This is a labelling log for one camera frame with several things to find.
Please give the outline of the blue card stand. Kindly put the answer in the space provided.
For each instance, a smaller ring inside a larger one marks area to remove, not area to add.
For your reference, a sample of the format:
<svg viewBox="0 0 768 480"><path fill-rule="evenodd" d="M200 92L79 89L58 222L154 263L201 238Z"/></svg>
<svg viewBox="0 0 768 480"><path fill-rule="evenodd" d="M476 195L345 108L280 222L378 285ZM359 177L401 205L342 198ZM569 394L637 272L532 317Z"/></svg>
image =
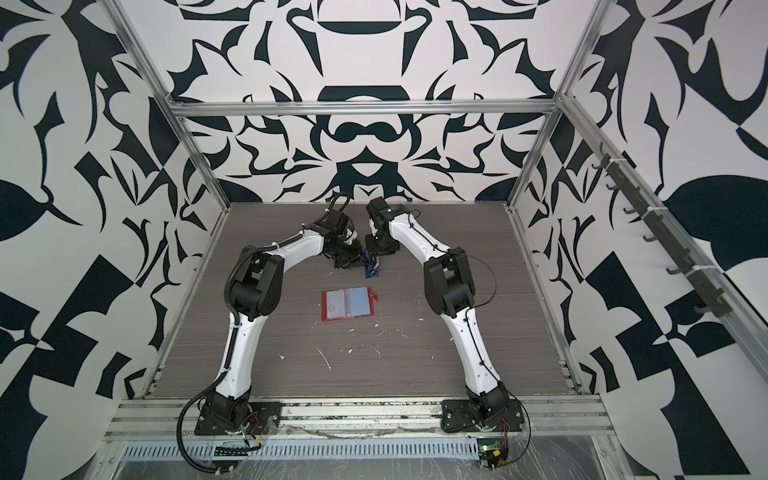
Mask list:
<svg viewBox="0 0 768 480"><path fill-rule="evenodd" d="M379 276L379 259L375 254L372 254L368 251L364 251L363 255L363 263L364 263L364 269L365 269L365 277L366 278L375 278Z"/></svg>

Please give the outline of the red card holder wallet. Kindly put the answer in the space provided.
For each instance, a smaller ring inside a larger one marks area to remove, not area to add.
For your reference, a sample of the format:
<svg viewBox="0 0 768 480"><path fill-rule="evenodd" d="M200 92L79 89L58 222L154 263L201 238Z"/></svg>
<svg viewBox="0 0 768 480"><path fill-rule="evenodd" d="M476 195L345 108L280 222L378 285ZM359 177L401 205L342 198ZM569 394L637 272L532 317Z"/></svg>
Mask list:
<svg viewBox="0 0 768 480"><path fill-rule="evenodd" d="M366 287L343 288L322 292L322 321L341 321L374 315L378 301L372 289Z"/></svg>

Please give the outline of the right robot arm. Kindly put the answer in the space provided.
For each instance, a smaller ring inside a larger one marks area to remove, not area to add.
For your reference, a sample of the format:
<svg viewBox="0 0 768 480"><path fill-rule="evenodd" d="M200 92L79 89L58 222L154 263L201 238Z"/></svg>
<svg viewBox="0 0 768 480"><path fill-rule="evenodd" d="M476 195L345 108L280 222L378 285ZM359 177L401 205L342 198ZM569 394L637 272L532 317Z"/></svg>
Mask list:
<svg viewBox="0 0 768 480"><path fill-rule="evenodd" d="M483 427L495 422L510 397L479 329L469 256L460 247L440 242L403 206L377 197L366 211L371 226L366 244L372 255L392 255L404 248L423 267L425 299L447 325L461 360L470 421Z"/></svg>

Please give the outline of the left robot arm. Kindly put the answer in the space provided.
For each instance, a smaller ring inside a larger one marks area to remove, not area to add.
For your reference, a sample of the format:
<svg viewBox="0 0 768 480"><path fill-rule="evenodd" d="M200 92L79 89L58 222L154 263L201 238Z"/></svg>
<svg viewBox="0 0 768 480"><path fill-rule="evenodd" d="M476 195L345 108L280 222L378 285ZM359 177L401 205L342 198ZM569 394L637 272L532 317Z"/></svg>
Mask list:
<svg viewBox="0 0 768 480"><path fill-rule="evenodd" d="M231 423L247 416L255 353L264 325L281 300L284 274L317 256L332 260L336 269L356 267L362 252L351 218L330 209L285 240L243 249L225 282L229 330L218 375L204 394L208 415Z"/></svg>

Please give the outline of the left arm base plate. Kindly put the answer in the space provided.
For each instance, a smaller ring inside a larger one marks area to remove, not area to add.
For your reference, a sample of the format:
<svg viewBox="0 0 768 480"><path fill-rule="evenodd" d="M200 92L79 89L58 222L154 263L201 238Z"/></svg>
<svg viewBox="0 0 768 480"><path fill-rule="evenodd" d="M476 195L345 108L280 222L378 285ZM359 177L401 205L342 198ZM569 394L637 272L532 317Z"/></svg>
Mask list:
<svg viewBox="0 0 768 480"><path fill-rule="evenodd" d="M217 404L205 400L198 414L194 434L197 436L234 435L244 430L247 435L273 433L281 422L281 402L258 401Z"/></svg>

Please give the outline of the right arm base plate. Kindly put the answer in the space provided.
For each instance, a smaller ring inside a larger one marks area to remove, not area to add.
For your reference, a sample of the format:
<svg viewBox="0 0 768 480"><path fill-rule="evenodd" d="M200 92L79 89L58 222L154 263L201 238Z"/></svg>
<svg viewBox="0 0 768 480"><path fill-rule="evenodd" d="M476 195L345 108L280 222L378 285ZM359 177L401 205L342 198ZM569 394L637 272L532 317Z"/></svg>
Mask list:
<svg viewBox="0 0 768 480"><path fill-rule="evenodd" d="M443 400L440 428L446 433L520 432L525 416L519 401L507 398L503 405L482 406L473 400Z"/></svg>

